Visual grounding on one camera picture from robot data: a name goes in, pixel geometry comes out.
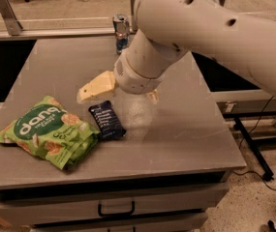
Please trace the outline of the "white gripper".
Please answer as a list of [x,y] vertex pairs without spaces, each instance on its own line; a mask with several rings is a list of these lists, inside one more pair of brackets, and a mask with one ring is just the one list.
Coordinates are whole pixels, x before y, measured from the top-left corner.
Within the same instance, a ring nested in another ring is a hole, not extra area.
[[105,71],[82,86],[77,92],[77,102],[83,103],[101,95],[112,93],[117,85],[128,94],[141,95],[153,103],[159,103],[159,94],[155,90],[163,81],[164,75],[145,77],[133,69],[128,60],[127,50],[123,50],[114,64],[113,71]]

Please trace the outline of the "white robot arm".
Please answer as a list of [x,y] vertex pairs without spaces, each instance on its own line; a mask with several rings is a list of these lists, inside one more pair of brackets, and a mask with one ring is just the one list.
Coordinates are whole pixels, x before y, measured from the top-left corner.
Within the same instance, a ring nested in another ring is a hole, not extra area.
[[276,97],[276,22],[239,14],[214,0],[135,0],[138,31],[114,69],[77,92],[82,103],[119,87],[153,92],[167,68],[191,51]]

